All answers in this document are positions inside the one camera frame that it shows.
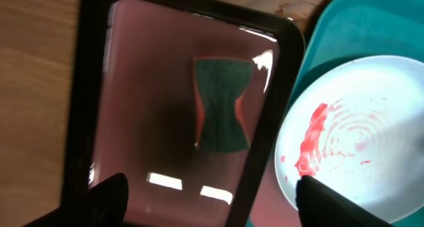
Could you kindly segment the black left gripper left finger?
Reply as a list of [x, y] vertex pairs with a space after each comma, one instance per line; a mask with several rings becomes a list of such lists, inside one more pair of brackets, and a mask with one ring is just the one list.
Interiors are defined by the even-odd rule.
[[24, 227], [118, 227], [127, 210], [129, 185], [116, 173], [80, 198], [25, 224]]

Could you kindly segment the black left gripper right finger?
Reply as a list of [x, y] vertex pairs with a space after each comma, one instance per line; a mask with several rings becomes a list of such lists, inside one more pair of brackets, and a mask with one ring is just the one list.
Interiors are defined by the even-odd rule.
[[303, 176], [295, 191], [303, 227], [392, 227], [314, 177]]

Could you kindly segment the light blue plate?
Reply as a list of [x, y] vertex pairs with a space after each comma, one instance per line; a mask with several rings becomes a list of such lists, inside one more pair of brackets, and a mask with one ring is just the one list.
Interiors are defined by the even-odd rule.
[[295, 204], [305, 175], [393, 223], [423, 207], [423, 63], [369, 56], [340, 65], [294, 101], [274, 166]]

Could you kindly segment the green and pink sponge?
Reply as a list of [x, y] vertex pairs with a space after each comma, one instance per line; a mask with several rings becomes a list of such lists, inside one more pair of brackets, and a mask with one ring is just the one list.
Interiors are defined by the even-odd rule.
[[193, 63], [197, 148], [239, 152], [250, 145], [242, 98], [254, 64], [225, 58], [198, 58]]

